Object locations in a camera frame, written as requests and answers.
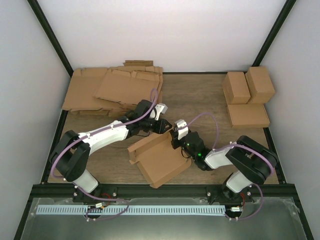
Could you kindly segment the brown cardboard box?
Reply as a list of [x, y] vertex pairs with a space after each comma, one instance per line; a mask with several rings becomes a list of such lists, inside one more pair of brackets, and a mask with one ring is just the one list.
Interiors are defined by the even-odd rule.
[[137, 165], [148, 184], [157, 189], [192, 165], [184, 158], [181, 149], [174, 149], [172, 136], [152, 133], [127, 148], [129, 162]]

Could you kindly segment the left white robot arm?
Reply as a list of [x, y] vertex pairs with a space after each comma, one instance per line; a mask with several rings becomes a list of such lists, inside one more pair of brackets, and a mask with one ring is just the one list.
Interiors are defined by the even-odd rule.
[[161, 118], [168, 107], [141, 100], [134, 110], [127, 111], [110, 124], [87, 132], [67, 131], [49, 157], [50, 173], [58, 171], [58, 178], [73, 183], [84, 191], [89, 201], [97, 202], [102, 196], [98, 180], [87, 170], [89, 156], [115, 142], [137, 135], [139, 132], [164, 134], [172, 125]]

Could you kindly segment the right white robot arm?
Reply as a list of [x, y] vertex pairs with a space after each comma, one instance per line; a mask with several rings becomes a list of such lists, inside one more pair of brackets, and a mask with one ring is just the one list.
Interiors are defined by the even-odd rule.
[[264, 184], [279, 162], [273, 151], [246, 135], [219, 149], [209, 149], [196, 131], [188, 131], [183, 137], [176, 130], [169, 133], [172, 147], [181, 148], [185, 158], [193, 159], [202, 171], [229, 165], [236, 167], [237, 171], [224, 181], [220, 191], [220, 195], [229, 202], [237, 200], [244, 188]]

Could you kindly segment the folded cardboard box front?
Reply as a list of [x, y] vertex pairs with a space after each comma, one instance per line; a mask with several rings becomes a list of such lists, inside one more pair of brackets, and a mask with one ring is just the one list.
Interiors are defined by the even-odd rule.
[[231, 104], [226, 109], [232, 128], [267, 128], [270, 125], [263, 104]]

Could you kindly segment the folded cardboard box back left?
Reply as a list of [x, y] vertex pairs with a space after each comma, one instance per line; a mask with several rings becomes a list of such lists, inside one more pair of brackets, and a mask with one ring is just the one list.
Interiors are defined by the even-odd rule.
[[243, 72], [228, 72], [222, 81], [222, 88], [228, 105], [244, 105], [251, 98]]

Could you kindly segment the folded cardboard box back right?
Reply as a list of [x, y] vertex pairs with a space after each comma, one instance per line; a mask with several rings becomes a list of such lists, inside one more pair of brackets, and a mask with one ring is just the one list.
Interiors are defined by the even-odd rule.
[[266, 104], [276, 93], [265, 66], [250, 67], [245, 77], [250, 93], [247, 104]]

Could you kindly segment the stack of flat cardboard sheets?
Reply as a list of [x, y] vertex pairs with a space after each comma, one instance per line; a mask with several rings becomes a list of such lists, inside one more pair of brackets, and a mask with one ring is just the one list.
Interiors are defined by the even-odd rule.
[[122, 66], [74, 70], [62, 105], [80, 115], [116, 118], [133, 110], [141, 100], [162, 97], [163, 68], [151, 60], [126, 60]]

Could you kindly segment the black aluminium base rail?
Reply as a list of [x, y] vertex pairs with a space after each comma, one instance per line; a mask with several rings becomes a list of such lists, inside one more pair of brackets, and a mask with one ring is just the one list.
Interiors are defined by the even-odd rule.
[[[265, 197], [296, 197], [294, 184], [264, 184], [260, 186]], [[71, 183], [46, 183], [33, 185], [31, 198], [72, 198], [74, 193], [83, 195]], [[93, 193], [95, 197], [106, 193], [119, 199], [134, 198], [209, 198], [218, 199], [235, 196], [223, 193], [220, 184], [165, 184], [152, 188], [148, 184], [101, 184]]]

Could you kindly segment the left black frame post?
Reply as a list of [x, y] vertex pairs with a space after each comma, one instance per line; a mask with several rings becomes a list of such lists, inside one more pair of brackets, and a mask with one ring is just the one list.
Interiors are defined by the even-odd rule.
[[44, 30], [48, 40], [50, 41], [52, 47], [54, 48], [56, 54], [58, 55], [62, 65], [64, 66], [68, 75], [70, 77], [72, 77], [74, 70], [73, 70], [59, 40], [57, 39], [49, 21], [47, 20], [47, 17], [45, 15], [45, 13], [43, 12], [39, 2], [37, 0], [27, 0], [27, 2], [29, 4], [29, 6], [31, 7], [38, 22], [40, 23], [42, 29]]

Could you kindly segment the black frame post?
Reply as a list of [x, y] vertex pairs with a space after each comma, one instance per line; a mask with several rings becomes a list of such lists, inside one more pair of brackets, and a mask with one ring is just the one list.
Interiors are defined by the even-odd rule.
[[255, 60], [252, 63], [252, 67], [259, 67], [265, 58], [268, 50], [270, 49], [272, 43], [274, 42], [276, 36], [281, 30], [283, 24], [285, 23], [287, 17], [289, 16], [292, 8], [294, 7], [297, 0], [286, 0], [281, 11], [279, 12], [272, 28], [270, 29], [265, 41], [263, 42]]
[[45, 15], [45, 13], [43, 12], [39, 2], [37, 0], [27, 0], [27, 2], [29, 4], [29, 6], [31, 7], [38, 22], [40, 23], [42, 29], [44, 30], [48, 40], [50, 41], [52, 47], [54, 48], [56, 54], [58, 55], [62, 65], [64, 66], [68, 75], [70, 77], [72, 77], [74, 70], [73, 70], [59, 40], [57, 39], [49, 21], [47, 20], [47, 17]]

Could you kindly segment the right black frame post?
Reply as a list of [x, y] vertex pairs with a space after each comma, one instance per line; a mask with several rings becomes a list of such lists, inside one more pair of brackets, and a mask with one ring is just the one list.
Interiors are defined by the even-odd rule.
[[297, 0], [286, 0], [281, 11], [279, 12], [272, 28], [270, 29], [265, 41], [263, 42], [255, 60], [252, 63], [252, 67], [259, 67], [265, 58], [268, 50], [270, 49], [272, 43], [274, 42], [276, 36], [281, 30], [283, 24], [285, 23], [287, 17], [289, 16], [292, 8], [294, 7]]

